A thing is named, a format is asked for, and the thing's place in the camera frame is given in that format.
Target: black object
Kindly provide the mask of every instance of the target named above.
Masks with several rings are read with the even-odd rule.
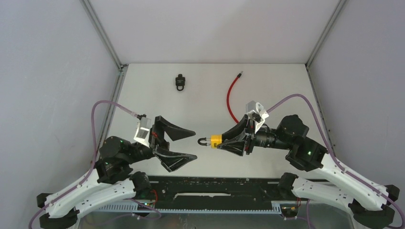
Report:
[[[119,180],[124,180],[132,171],[129,167],[130,164],[152,157],[157,157],[169,172],[197,159],[195,155],[170,151],[169,143],[164,139],[165,132],[172,141],[195,135],[194,131],[178,127],[162,116],[157,116],[150,129],[149,147],[137,142],[130,143],[116,136],[107,138],[100,148],[102,157],[100,161],[102,162],[96,163],[100,176],[99,182],[114,184]]]
[[[222,134],[223,141],[217,148],[239,156],[244,152],[247,155],[252,153],[255,146],[289,150],[286,160],[295,168],[309,172],[323,167],[321,161],[327,150],[306,137],[308,131],[309,128],[295,114],[285,116],[277,129],[263,125],[255,133],[254,121],[244,115],[236,126]]]
[[[208,141],[207,138],[206,138],[206,137],[202,137],[202,138],[199,138],[199,139],[197,140],[197,143],[198,143],[200,146],[209,146],[209,144],[208,144],[206,141]]]
[[[280,207],[281,207],[281,214],[284,217],[292,218],[298,215],[299,208],[297,207],[297,205],[283,204],[280,205]]]
[[[395,185],[386,185],[388,192],[388,197],[393,201],[397,201],[399,197],[399,188]]]
[[[182,90],[184,90],[184,86],[186,85],[186,78],[183,77],[183,74],[179,74],[176,77],[176,88],[177,91],[181,92]]]
[[[37,206],[39,208],[43,208],[45,206],[46,197],[51,195],[52,193],[41,193],[37,195]]]
[[[284,198],[277,188],[278,178],[223,178],[149,176],[159,201],[155,208],[190,210],[270,210],[271,201],[296,201]],[[325,182],[324,179],[311,179]],[[225,193],[228,196],[181,196],[180,193]],[[145,199],[154,199],[150,193]]]
[[[78,213],[79,211],[74,208],[61,218],[49,218],[49,214],[46,213],[39,217],[39,224],[43,229],[66,229],[77,222]]]
[[[383,205],[381,211],[367,211],[359,202],[353,200],[349,208],[357,222],[371,229],[383,229],[394,220],[395,211],[387,205]]]
[[[134,191],[137,192],[135,198],[144,199],[152,190],[148,175],[144,172],[138,171],[132,174],[129,179],[134,183]]]
[[[281,176],[277,189],[283,198],[296,198],[292,193],[292,189],[294,188],[292,185],[297,178],[298,176],[292,173],[284,173]]]

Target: gray ventilation grille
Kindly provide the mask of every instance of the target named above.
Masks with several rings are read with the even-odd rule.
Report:
[[[273,204],[272,210],[194,210],[194,209],[157,209],[161,213],[215,213],[215,214],[281,214],[280,204]],[[105,205],[96,211],[103,212],[150,212],[149,210],[138,210],[138,204],[134,202],[121,201]]]

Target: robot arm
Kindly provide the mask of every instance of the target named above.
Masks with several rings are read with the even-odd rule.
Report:
[[[183,129],[158,116],[150,127],[145,115],[139,117],[135,143],[111,136],[99,149],[100,159],[96,161],[90,176],[84,174],[78,180],[54,194],[41,193],[37,196],[38,207],[46,214],[40,217],[44,229],[65,229],[74,225],[77,219],[106,204],[138,196],[150,191],[145,173],[132,172],[133,163],[157,157],[167,171],[172,172],[197,159],[197,156],[172,152],[164,139],[165,133],[173,140],[194,136],[195,132]]]
[[[251,101],[246,108],[246,114],[235,127],[222,135],[200,138],[198,143],[203,146],[211,145],[212,148],[223,149],[239,156],[252,153],[255,146],[288,150],[286,160],[296,169],[317,173],[339,187],[335,189],[315,184],[311,184],[313,185],[312,188],[297,187],[297,184],[303,180],[297,178],[297,184],[290,184],[292,195],[315,199],[343,209],[350,214],[354,214],[357,221],[372,229],[381,228],[378,224],[375,224],[375,226],[367,225],[372,221],[373,217],[383,215],[384,218],[381,222],[384,222],[385,226],[388,226],[393,221],[394,210],[388,207],[390,203],[381,194],[396,201],[399,195],[397,187],[379,185],[338,161],[345,168],[344,171],[341,171],[327,152],[327,149],[307,137],[309,128],[303,124],[298,115],[284,117],[278,127],[272,129],[264,124],[268,114],[261,104]],[[348,172],[355,174],[375,187],[380,193],[373,192],[359,180],[349,176]],[[343,195],[342,192],[347,194],[346,198],[336,198],[338,194]]]

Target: metal frame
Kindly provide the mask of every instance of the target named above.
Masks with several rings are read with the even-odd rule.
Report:
[[[311,54],[309,55],[307,63],[305,64],[307,68],[309,68],[312,65],[312,63],[314,62],[314,59],[317,56],[319,49],[321,48],[322,44],[325,42],[326,37],[331,32],[331,29],[332,29],[333,25],[335,24],[336,19],[339,17],[340,13],[342,12],[342,10],[347,2],[348,2],[348,0],[339,1],[338,5],[335,8],[335,11],[330,16],[328,23],[326,24],[325,28],[323,29],[323,32],[320,35],[317,43],[315,44],[314,49],[312,50]]]
[[[122,71],[118,73],[117,79],[115,81],[114,90],[111,94],[110,101],[117,102],[119,94],[121,93],[122,84],[124,83],[125,74],[127,73],[128,68],[124,67]],[[108,131],[110,129],[111,121],[114,116],[115,107],[111,104],[108,104],[106,114],[104,116],[103,126],[100,130],[99,139],[97,143],[97,149],[100,148],[101,143],[107,138]]]
[[[311,88],[312,88],[312,92],[314,93],[314,97],[315,97],[315,101],[316,101],[316,106],[318,107],[319,110],[319,114],[320,114],[320,118],[321,121],[323,123],[323,126],[325,127],[323,129],[323,132],[325,134],[325,136],[328,138],[329,140],[329,145],[332,148],[332,150],[335,152],[335,144],[333,143],[333,137],[331,137],[330,134],[330,129],[328,128],[328,126],[326,125],[326,121],[325,121],[325,117],[324,117],[324,111],[322,109],[322,106],[320,104],[320,101],[318,99],[317,93],[315,91],[315,86],[314,86],[314,82],[312,81],[312,77],[311,77],[311,73],[310,73],[310,69],[307,67],[307,74],[308,74],[308,78],[309,78],[309,83],[311,84]]]
[[[90,0],[80,0],[85,9],[91,23],[93,24],[94,28],[96,29],[98,35],[100,36],[101,41],[107,48],[108,53],[110,54],[111,58],[113,59],[114,63],[116,64],[119,71],[122,71],[122,63],[119,60],[117,53],[114,50],[113,45],[111,44],[110,39],[107,37],[106,31],[103,29],[100,20],[97,17],[96,12],[93,9],[93,6],[90,3]]]

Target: white floor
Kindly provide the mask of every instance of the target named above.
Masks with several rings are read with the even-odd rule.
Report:
[[[296,170],[285,160],[287,151],[255,147],[243,157],[197,144],[200,137],[222,134],[235,125],[226,108],[226,93],[236,75],[244,71],[235,84],[230,104],[240,119],[245,104],[260,102],[266,109],[294,93],[308,97],[318,108],[303,64],[130,64],[118,103],[154,120],[162,115],[169,122],[193,130],[196,136],[171,142],[170,150],[194,154],[198,159],[169,173],[156,158],[131,167],[148,175],[204,177],[267,177],[279,178],[292,172],[305,178],[320,178]],[[186,78],[184,91],[178,92],[174,79]],[[322,143],[309,108],[301,98],[292,98],[270,113],[267,124],[276,128],[286,115],[298,114],[309,126],[308,137]],[[133,142],[137,119],[117,109],[109,135]]]

